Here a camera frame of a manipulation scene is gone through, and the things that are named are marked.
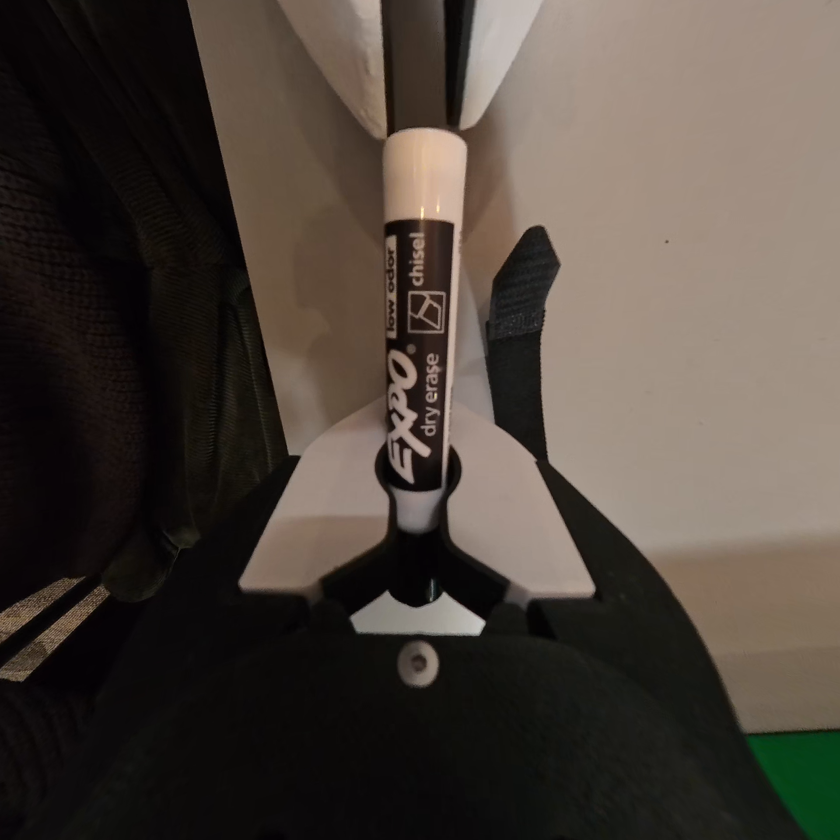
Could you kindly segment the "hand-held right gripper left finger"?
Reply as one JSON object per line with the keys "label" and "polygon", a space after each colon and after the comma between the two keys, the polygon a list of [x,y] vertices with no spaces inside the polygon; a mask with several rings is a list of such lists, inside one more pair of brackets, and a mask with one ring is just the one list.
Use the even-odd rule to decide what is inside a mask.
{"label": "hand-held right gripper left finger", "polygon": [[244,593],[320,595],[328,576],[379,547],[391,500],[375,461],[382,413],[353,413],[304,450],[239,578]]}

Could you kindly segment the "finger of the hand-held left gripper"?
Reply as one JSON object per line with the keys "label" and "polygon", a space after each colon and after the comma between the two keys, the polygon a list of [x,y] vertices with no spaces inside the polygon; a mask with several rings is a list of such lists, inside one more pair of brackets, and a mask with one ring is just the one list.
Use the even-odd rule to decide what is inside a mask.
{"label": "finger of the hand-held left gripper", "polygon": [[279,1],[331,89],[376,140],[387,134],[381,1]]}
{"label": "finger of the hand-held left gripper", "polygon": [[447,1],[446,121],[474,127],[488,109],[533,23],[532,1]]}

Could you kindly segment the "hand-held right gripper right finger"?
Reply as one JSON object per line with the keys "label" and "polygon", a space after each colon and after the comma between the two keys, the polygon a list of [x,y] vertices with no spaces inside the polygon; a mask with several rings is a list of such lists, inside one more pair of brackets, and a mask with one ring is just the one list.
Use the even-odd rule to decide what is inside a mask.
{"label": "hand-held right gripper right finger", "polygon": [[499,574],[506,601],[590,599],[595,584],[537,459],[488,420],[453,420],[460,478],[447,500],[457,550]]}

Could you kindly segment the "black dry erase marker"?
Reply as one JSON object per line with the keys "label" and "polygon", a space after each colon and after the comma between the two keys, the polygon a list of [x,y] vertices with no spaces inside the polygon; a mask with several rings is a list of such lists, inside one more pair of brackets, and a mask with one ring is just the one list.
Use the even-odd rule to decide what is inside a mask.
{"label": "black dry erase marker", "polygon": [[390,593],[414,607],[439,596],[466,167],[466,142],[444,129],[385,142],[385,477],[399,531]]}

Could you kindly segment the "person's torso in black sweater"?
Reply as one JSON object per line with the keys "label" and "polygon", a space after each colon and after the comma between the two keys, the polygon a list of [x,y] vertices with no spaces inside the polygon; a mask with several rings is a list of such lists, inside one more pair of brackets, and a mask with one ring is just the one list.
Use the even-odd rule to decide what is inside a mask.
{"label": "person's torso in black sweater", "polygon": [[2,2],[2,608],[151,595],[287,455],[187,2]]}

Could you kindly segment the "green plastic bin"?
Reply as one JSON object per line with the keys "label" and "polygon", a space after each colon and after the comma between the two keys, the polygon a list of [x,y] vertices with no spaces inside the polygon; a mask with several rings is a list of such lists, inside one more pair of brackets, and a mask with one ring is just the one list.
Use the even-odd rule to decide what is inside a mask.
{"label": "green plastic bin", "polygon": [[748,735],[752,752],[811,839],[839,838],[839,731]]}

